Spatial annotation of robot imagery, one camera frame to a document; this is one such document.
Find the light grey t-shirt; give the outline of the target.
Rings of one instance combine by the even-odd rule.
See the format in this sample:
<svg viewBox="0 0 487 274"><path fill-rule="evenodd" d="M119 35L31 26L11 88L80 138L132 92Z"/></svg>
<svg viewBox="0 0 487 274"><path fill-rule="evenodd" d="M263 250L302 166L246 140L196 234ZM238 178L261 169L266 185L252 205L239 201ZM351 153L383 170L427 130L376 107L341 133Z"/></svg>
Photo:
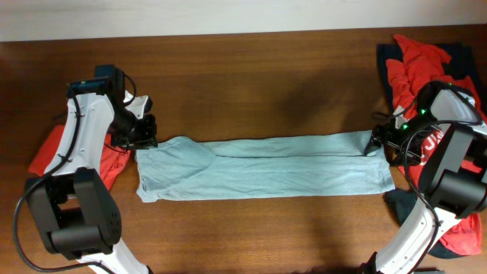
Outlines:
<svg viewBox="0 0 487 274"><path fill-rule="evenodd" d="M143 202L354 196L393 190L369 131L196 142L179 136L135 155Z"/></svg>

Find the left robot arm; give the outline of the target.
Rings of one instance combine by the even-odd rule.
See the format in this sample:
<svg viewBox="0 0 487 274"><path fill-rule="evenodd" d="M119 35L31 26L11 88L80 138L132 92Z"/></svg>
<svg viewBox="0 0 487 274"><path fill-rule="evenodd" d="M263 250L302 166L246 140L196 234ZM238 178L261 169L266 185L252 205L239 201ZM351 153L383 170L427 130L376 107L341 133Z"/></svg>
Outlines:
<svg viewBox="0 0 487 274"><path fill-rule="evenodd" d="M67 88L67 120L44 174L27 180L18 205L27 204L43 246L70 265L95 273L150 273L122 239L119 208L100 175L103 149L124 152L156 146L157 126L147 95L126 90L131 78L114 65Z"/></svg>

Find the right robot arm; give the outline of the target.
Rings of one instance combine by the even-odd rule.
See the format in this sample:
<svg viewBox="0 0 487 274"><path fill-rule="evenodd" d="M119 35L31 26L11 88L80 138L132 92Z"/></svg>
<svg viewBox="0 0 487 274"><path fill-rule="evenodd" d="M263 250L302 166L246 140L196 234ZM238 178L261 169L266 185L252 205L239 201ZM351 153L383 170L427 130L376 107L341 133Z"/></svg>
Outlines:
<svg viewBox="0 0 487 274"><path fill-rule="evenodd" d="M394 164L418 165L423 142L443 132L440 144L410 187L417 197L391 242L361 264L360 273L413 273L442 235L486 208L486 124L473 94L442 81L430 81L412 103L414 118L395 127L397 117L376 126L364 149L396 152Z"/></svg>

